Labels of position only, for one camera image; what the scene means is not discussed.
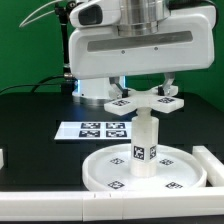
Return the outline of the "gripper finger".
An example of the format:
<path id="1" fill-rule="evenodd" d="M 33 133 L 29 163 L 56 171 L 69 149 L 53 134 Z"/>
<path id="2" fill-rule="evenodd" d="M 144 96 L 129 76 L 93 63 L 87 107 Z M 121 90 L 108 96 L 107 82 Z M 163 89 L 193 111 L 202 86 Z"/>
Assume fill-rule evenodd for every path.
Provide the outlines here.
<path id="1" fill-rule="evenodd" d="M 118 98 L 126 98 L 128 96 L 128 89 L 121 86 L 119 77 L 110 77 L 109 82 Z"/>
<path id="2" fill-rule="evenodd" d="M 159 96 L 168 96 L 170 93 L 171 85 L 174 82 L 175 79 L 175 73 L 174 72 L 167 72 L 164 74 L 164 82 L 161 86 L 158 87 L 158 95 Z"/>

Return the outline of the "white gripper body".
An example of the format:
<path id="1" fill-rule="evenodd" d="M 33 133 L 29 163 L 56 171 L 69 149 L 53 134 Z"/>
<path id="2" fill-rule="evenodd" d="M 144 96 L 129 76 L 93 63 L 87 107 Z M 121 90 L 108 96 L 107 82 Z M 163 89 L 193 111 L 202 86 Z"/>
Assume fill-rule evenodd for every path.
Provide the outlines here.
<path id="1" fill-rule="evenodd" d="M 95 79 L 208 68 L 215 20 L 215 8 L 202 6 L 172 11 L 144 36 L 121 37 L 113 25 L 77 28 L 69 39 L 71 73 Z"/>

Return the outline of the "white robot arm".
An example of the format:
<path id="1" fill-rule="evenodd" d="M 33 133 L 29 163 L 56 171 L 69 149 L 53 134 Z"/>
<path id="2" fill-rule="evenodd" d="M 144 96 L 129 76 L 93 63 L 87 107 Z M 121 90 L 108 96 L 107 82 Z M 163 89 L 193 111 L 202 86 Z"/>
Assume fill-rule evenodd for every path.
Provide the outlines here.
<path id="1" fill-rule="evenodd" d="M 214 61 L 218 10 L 205 0 L 89 0 L 74 8 L 69 38 L 74 96 L 106 102 L 122 93 L 127 76 L 179 71 Z"/>

